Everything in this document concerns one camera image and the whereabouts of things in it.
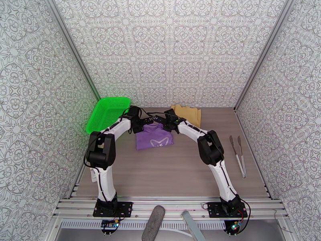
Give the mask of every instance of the red wire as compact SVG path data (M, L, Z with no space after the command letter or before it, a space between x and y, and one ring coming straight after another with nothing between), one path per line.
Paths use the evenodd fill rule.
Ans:
M243 222L243 220L244 220L243 213L240 212L240 210L238 210L238 212L241 213L241 215L242 215L242 220L241 220L241 222Z

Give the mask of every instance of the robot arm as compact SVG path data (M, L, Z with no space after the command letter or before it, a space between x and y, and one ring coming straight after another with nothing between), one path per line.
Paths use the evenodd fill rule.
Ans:
M152 119L139 119L139 108L130 111L119 118L113 125L101 132L90 135L87 161L96 174L98 184L98 200L96 206L104 206L115 213L117 207L117 193L112 178L112 165L116 158L115 141L126 131L132 129L134 133L143 130L144 124L153 121L162 123L164 130L175 130L197 142L202 161L209 166L219 188L221 207L226 216L231 216L243 209L241 200L231 184L225 168L224 150L215 131L202 130L183 118L178 118L173 110L166 111L166 118L154 116Z
M236 191L227 174L225 161L223 160L223 155L221 155L223 147L218 140L217 134L214 131L208 132L200 129L188 121L182 121L177 127L180 133L185 134L198 144L200 157L211 169L219 188L220 197L226 202L233 200L236 196ZM216 140L216 144L219 144L216 145L217 148L213 145L211 138Z
M166 118L155 116L154 121L162 123L164 130L175 130L195 141L198 145L199 156L209 166L219 188L221 206L226 216L232 216L243 211L243 204L232 186L224 161L224 150L215 131L200 129L184 118L176 116L173 109L165 111Z

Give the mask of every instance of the purple folded cloth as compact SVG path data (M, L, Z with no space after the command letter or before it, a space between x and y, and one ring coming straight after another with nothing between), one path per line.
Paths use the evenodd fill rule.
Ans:
M170 132L163 130L162 124L144 125L144 130L136 133L136 149L147 149L173 144Z

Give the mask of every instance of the beige cloth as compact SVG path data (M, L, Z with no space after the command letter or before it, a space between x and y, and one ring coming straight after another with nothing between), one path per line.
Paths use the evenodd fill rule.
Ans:
M172 105L171 108L179 117L185 118L194 126L201 127L201 110L189 106L182 107L180 104Z

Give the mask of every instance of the white logo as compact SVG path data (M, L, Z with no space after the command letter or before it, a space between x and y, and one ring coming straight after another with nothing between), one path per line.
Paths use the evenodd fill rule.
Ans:
M165 137L164 139L160 140L160 141L157 141L155 139L151 139L150 140L150 144L153 146L153 147L162 147L162 146L165 146L168 144L168 141L169 141L169 138L168 137Z

